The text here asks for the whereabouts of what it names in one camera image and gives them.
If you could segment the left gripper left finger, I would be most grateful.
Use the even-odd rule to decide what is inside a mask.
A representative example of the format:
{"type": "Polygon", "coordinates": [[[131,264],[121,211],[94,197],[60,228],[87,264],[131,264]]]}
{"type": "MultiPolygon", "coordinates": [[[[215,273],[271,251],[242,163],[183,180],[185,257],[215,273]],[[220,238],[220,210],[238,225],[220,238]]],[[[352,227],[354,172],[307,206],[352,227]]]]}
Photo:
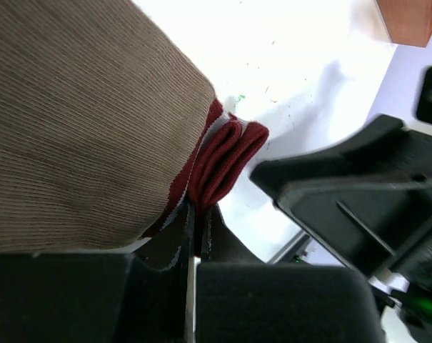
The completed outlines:
{"type": "Polygon", "coordinates": [[[132,253],[0,254],[0,342],[191,342],[194,217],[132,253]]]}

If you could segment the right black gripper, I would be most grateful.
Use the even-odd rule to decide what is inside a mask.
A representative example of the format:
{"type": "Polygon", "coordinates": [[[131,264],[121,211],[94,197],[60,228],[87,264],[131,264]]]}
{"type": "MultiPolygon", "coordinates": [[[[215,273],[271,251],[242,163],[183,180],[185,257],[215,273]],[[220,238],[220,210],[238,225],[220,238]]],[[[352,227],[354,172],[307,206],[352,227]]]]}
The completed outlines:
{"type": "Polygon", "coordinates": [[[432,67],[423,76],[414,126],[380,115],[326,149],[261,162],[251,181],[346,266],[408,281],[365,309],[370,342],[383,342],[391,301],[417,342],[432,342],[432,67]]]}

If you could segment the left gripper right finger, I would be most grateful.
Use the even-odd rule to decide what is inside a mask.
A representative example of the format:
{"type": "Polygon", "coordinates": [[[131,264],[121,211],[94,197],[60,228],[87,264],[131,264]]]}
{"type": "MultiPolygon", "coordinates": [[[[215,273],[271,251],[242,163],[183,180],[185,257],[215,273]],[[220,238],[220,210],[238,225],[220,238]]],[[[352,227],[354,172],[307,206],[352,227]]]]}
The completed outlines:
{"type": "Polygon", "coordinates": [[[212,207],[196,269],[197,342],[384,342],[369,283],[345,267],[221,259],[241,245],[212,207]]]}

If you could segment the tan sock with red cuff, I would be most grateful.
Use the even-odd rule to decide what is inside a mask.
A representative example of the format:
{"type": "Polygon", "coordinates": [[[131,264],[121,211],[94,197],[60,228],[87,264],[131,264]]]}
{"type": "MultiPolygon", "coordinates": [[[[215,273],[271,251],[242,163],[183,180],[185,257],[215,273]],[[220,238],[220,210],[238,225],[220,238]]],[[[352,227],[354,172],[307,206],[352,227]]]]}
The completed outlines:
{"type": "Polygon", "coordinates": [[[132,1],[0,1],[0,254],[127,247],[224,198],[268,129],[132,1]]]}

